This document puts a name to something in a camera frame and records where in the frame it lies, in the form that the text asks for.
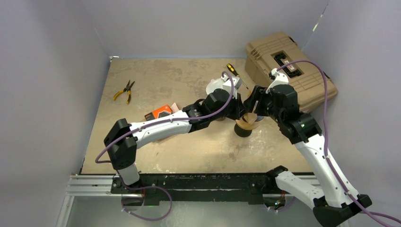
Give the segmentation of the brown paper coffee filter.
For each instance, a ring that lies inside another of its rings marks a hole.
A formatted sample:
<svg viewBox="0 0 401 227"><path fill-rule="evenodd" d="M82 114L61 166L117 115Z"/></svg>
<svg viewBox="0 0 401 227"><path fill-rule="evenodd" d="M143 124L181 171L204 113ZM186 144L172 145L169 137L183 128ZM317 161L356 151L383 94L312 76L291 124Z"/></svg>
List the brown paper coffee filter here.
<svg viewBox="0 0 401 227"><path fill-rule="evenodd" d="M247 124L253 124L257 120L257 114L255 113L245 113L241 120Z"/></svg>

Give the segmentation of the red black coffee carafe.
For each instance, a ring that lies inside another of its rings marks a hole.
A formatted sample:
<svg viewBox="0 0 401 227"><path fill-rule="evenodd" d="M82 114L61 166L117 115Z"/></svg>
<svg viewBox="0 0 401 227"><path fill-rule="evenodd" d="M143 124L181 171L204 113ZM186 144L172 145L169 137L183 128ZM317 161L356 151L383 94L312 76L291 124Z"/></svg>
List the red black coffee carafe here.
<svg viewBox="0 0 401 227"><path fill-rule="evenodd" d="M252 133L252 130L245 130L245 129L241 128L240 126L238 126L237 124L234 126L234 131L237 136L242 137L242 138L249 137Z"/></svg>

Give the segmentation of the white paper coffee filter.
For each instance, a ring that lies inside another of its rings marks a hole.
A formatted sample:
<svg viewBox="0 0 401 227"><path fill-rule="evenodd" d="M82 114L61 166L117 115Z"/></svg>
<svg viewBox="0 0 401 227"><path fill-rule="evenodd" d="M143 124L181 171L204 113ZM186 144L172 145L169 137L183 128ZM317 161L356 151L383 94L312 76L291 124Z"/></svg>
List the white paper coffee filter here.
<svg viewBox="0 0 401 227"><path fill-rule="evenodd" d="M209 95L210 93L214 92L216 89L221 89L223 84L224 84L224 80L222 80L221 78L212 79L210 81L210 83L206 86L206 94Z"/></svg>

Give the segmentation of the orange coffee filter box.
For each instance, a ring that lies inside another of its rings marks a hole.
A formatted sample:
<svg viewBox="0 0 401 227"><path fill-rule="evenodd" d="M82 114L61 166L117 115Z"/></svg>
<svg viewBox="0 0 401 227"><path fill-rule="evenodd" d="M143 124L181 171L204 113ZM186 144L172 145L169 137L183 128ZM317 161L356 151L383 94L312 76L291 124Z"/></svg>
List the orange coffee filter box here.
<svg viewBox="0 0 401 227"><path fill-rule="evenodd" d="M172 115L179 110L180 108L178 107L178 105L176 103L173 103L172 105L164 105L156 110L153 110L152 112L146 114L144 117L146 121L151 121L161 117Z"/></svg>

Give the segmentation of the blue glass dripper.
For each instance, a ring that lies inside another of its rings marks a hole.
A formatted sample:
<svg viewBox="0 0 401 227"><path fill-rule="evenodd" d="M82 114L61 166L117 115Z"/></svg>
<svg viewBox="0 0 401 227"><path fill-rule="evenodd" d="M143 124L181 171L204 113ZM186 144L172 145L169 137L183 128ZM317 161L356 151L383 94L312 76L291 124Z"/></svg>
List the blue glass dripper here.
<svg viewBox="0 0 401 227"><path fill-rule="evenodd" d="M256 118L256 122L262 121L264 119L264 116L257 116Z"/></svg>

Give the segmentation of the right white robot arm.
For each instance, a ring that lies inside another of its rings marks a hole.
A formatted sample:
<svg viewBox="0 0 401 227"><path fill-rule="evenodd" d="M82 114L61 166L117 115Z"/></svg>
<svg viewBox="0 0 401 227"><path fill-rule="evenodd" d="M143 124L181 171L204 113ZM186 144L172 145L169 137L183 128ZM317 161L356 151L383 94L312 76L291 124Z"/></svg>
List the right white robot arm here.
<svg viewBox="0 0 401 227"><path fill-rule="evenodd" d="M372 205L368 195L360 194L330 161L324 151L325 138L317 121L299 110L297 92L290 85L272 88L255 86L244 102L247 110L271 117L280 132L289 139L312 167L320 187L300 179L283 166L267 172L266 188L270 192L286 191L307 205L323 227L338 227Z"/></svg>

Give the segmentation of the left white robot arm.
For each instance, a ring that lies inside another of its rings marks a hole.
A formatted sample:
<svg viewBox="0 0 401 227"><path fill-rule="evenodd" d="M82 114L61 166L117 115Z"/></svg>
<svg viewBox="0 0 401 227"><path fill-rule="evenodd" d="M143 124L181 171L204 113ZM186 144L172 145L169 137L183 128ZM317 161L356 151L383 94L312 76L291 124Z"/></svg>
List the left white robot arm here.
<svg viewBox="0 0 401 227"><path fill-rule="evenodd" d="M118 120L104 139L113 169L122 177L122 186L128 193L140 190L140 175L135 165L139 148L177 134L191 133L209 127L221 118L238 120L244 114L240 94L231 95L218 88L205 99L182 110L147 122L128 123Z"/></svg>

